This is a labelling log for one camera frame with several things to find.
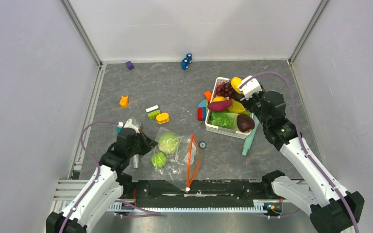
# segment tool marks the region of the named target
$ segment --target grapes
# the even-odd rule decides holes
[[[217,96],[233,98],[236,91],[232,88],[231,83],[228,82],[218,85],[217,88],[215,88],[215,94]]]

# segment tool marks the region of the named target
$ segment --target white wall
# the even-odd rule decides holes
[[[286,59],[319,0],[71,0],[104,61]]]
[[[0,1],[0,232],[42,232],[97,68],[60,1]]]
[[[331,1],[294,67],[321,157],[373,232],[373,1]]]

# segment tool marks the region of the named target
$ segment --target marble surface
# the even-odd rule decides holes
[[[183,71],[180,63],[139,63],[128,70],[125,64],[108,64],[94,115],[94,122],[101,120],[122,121],[133,117],[142,123],[144,133],[151,139],[159,127],[165,127],[179,135],[194,133],[198,141],[208,146],[203,150],[202,164],[197,179],[260,179],[274,170],[280,170],[290,178],[301,178],[295,167],[282,156],[264,137],[258,126],[254,142],[247,156],[243,156],[243,139],[206,131],[204,122],[197,121],[198,104],[202,93],[212,91],[217,77],[245,78],[262,71],[275,71],[284,75],[292,84],[301,131],[312,151],[318,156],[294,78],[286,61],[225,61],[193,62]],[[289,91],[277,77],[265,75],[258,79],[266,90],[275,90],[284,95],[287,103],[287,118],[293,121]],[[129,107],[121,108],[121,96],[129,96]],[[146,108],[158,105],[170,115],[170,122],[159,125],[149,120]],[[96,125],[92,128],[88,149],[97,159],[116,140],[116,126]],[[80,179],[89,179],[95,164],[85,156]],[[168,179],[151,165],[150,155],[141,158],[138,169],[132,164],[124,171],[133,179]]]

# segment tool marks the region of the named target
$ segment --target toy wheel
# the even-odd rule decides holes
[[[200,146],[201,149],[205,149],[206,148],[206,142],[200,141],[199,146]]]

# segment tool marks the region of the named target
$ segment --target green block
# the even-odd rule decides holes
[[[153,112],[148,113],[149,119],[155,119],[157,115],[161,114],[161,110],[155,110]]]

